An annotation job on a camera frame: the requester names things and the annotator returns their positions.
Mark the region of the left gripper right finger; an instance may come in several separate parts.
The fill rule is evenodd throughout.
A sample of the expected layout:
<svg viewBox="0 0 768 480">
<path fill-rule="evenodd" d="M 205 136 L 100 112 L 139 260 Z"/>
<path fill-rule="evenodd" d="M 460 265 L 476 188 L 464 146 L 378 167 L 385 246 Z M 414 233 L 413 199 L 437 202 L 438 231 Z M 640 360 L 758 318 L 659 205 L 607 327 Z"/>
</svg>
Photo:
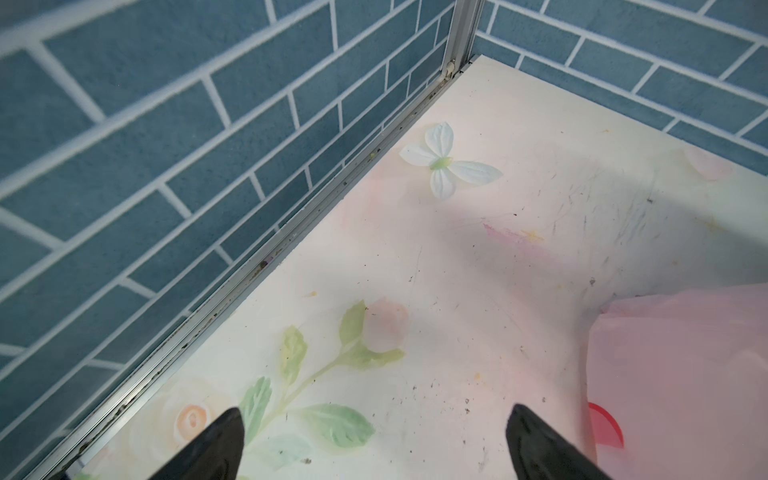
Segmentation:
<svg viewBox="0 0 768 480">
<path fill-rule="evenodd" d="M 505 435 L 520 480 L 610 480 L 591 460 L 523 404 L 515 404 Z"/>
</svg>

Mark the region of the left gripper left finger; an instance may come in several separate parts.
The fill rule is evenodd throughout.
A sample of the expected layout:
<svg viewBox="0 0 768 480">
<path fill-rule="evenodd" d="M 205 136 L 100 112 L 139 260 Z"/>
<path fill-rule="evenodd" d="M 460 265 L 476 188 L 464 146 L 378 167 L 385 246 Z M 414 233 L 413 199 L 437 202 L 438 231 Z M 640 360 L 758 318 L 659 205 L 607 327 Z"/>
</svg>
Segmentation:
<svg viewBox="0 0 768 480">
<path fill-rule="evenodd" d="M 150 480 L 235 480 L 245 447 L 240 409 L 224 411 Z"/>
</svg>

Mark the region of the pink plastic bag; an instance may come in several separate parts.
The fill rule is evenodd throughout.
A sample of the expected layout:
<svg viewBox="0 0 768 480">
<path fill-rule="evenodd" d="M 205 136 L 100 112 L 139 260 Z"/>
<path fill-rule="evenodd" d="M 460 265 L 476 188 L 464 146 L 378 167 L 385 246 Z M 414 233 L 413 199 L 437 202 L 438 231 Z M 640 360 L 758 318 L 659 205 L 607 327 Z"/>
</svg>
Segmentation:
<svg viewBox="0 0 768 480">
<path fill-rule="evenodd" d="M 590 329 L 587 400 L 614 479 L 767 475 L 767 288 L 619 300 Z"/>
</svg>

